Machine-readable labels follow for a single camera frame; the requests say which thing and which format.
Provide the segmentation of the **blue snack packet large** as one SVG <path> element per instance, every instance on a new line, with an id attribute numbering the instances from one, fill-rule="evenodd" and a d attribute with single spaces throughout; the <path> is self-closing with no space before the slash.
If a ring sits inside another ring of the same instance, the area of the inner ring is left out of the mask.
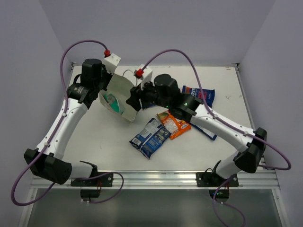
<path id="1" fill-rule="evenodd" d="M 145 127 L 129 142 L 147 159 L 163 145 L 171 133 L 155 118 L 151 118 Z"/>

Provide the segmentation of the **orange snack packet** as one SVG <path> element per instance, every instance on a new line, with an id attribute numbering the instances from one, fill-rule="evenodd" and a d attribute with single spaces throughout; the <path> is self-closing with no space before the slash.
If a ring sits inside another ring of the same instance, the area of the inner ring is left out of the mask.
<path id="1" fill-rule="evenodd" d="M 191 126 L 189 123 L 185 122 L 184 120 L 179 120 L 175 118 L 169 111 L 158 113 L 157 117 L 164 125 L 164 127 L 171 133 L 171 140 L 191 130 Z"/>

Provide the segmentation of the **blue white snack packet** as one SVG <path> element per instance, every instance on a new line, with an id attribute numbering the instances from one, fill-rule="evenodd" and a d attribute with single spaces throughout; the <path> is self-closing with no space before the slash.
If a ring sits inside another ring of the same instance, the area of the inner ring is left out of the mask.
<path id="1" fill-rule="evenodd" d="M 192 123 L 190 123 L 191 126 L 193 126 L 195 129 L 197 129 L 199 132 L 201 132 L 202 134 L 204 134 L 206 137 L 208 137 L 210 140 L 214 141 L 216 138 L 217 138 L 217 135 L 214 134 L 213 132 L 205 129 L 205 128 L 202 128 L 202 127 L 199 127 L 197 125 L 194 125 Z"/>

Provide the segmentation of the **dark blue chips packet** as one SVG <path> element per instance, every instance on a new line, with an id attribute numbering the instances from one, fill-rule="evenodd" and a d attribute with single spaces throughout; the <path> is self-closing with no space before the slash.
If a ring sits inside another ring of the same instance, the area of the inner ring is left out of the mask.
<path id="1" fill-rule="evenodd" d="M 182 93 L 193 95 L 202 100 L 202 96 L 206 100 L 206 103 L 209 107 L 213 106 L 214 98 L 215 98 L 215 90 L 214 89 L 203 89 L 201 91 L 199 88 L 187 87 L 183 85 L 181 89 Z"/>

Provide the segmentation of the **patterned paper bag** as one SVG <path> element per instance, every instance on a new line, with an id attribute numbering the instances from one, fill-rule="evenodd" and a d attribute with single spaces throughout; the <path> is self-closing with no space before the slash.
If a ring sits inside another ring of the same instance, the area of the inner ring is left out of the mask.
<path id="1" fill-rule="evenodd" d="M 135 111 L 130 105 L 128 105 L 126 103 L 126 100 L 130 97 L 130 89 L 132 87 L 135 87 L 135 85 L 137 85 L 137 82 L 134 84 L 132 81 L 130 81 L 124 76 L 124 73 L 122 75 L 115 73 L 112 76 L 107 86 L 107 89 L 101 90 L 99 92 L 99 100 L 100 103 L 116 117 L 120 117 L 126 122 L 133 122 L 136 118 L 137 111 Z M 125 111 L 122 115 L 112 110 L 108 103 L 105 101 L 103 96 L 109 93 L 113 94 L 124 105 Z"/>

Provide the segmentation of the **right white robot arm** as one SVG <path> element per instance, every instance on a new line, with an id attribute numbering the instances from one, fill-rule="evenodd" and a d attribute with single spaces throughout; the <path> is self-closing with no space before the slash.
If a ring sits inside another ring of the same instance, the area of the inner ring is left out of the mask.
<path id="1" fill-rule="evenodd" d="M 211 173 L 213 184 L 223 185 L 240 171 L 256 172 L 265 150 L 259 139 L 266 139 L 266 131 L 241 126 L 218 114 L 201 99 L 182 93 L 170 75 L 160 74 L 153 82 L 131 88 L 126 103 L 136 111 L 148 104 L 167 108 L 175 118 L 209 130 L 231 144 L 236 151 L 214 166 Z"/>

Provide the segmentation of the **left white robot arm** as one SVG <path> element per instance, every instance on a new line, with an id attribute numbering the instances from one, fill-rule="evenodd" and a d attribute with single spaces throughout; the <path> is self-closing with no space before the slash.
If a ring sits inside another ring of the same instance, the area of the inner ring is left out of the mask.
<path id="1" fill-rule="evenodd" d="M 74 81 L 67 88 L 67 98 L 50 130 L 35 149 L 25 151 L 24 158 L 35 176 L 57 184 L 77 179 L 92 186 L 98 181 L 96 165 L 85 161 L 71 164 L 63 161 L 63 156 L 77 124 L 112 76 L 101 60 L 86 59 L 77 77 L 80 82 Z"/>

